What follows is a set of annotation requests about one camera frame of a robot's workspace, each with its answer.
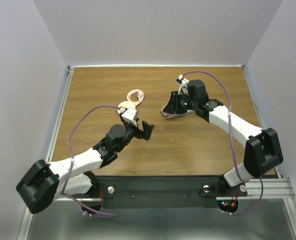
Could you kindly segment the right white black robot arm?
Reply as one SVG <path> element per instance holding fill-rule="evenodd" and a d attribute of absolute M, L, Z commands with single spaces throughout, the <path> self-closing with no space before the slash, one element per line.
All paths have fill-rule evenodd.
<path fill-rule="evenodd" d="M 283 163 L 283 153 L 277 132 L 255 126 L 231 112 L 217 99 L 210 99 L 205 84 L 199 80 L 187 80 L 180 75 L 177 91 L 171 92 L 169 102 L 161 109 L 165 119 L 195 113 L 205 121 L 218 126 L 237 140 L 245 149 L 241 164 L 221 175 L 218 191 L 223 195 L 232 193 L 236 186 L 253 178 L 260 178 Z"/>

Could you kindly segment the pink round power strip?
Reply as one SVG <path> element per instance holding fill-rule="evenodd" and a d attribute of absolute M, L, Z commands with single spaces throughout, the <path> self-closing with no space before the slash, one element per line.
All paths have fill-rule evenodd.
<path fill-rule="evenodd" d="M 118 105 L 117 109 L 118 114 L 121 116 L 125 112 L 127 112 L 128 115 L 135 116 L 136 115 L 136 106 L 131 101 L 123 101 Z"/>

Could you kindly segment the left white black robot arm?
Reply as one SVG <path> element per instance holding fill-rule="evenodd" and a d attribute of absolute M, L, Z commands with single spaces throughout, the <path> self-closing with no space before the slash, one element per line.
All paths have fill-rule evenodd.
<path fill-rule="evenodd" d="M 133 138 L 149 140 L 154 125 L 146 121 L 143 128 L 131 123 L 113 125 L 106 136 L 87 151 L 60 161 L 33 163 L 16 186 L 16 191 L 32 214 L 37 214 L 60 196 L 94 197 L 99 184 L 91 170 L 103 168 L 117 159 Z"/>

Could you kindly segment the pink cube adapter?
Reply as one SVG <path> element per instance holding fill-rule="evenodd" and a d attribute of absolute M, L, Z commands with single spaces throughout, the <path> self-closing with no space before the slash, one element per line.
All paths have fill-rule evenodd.
<path fill-rule="evenodd" d="M 173 118 L 178 118 L 178 117 L 182 117 L 182 116 L 186 116 L 186 115 L 188 115 L 188 114 L 192 114 L 193 113 L 193 111 L 192 110 L 188 110 L 186 113 L 182 113 L 182 114 L 170 114 L 170 113 L 166 113 L 166 112 L 164 112 L 164 109 L 165 109 L 165 105 L 161 108 L 161 111 L 160 111 L 160 114 L 161 114 L 161 116 L 164 118 L 164 119 L 166 119 L 166 120 L 168 120 L 168 119 L 173 119 Z"/>

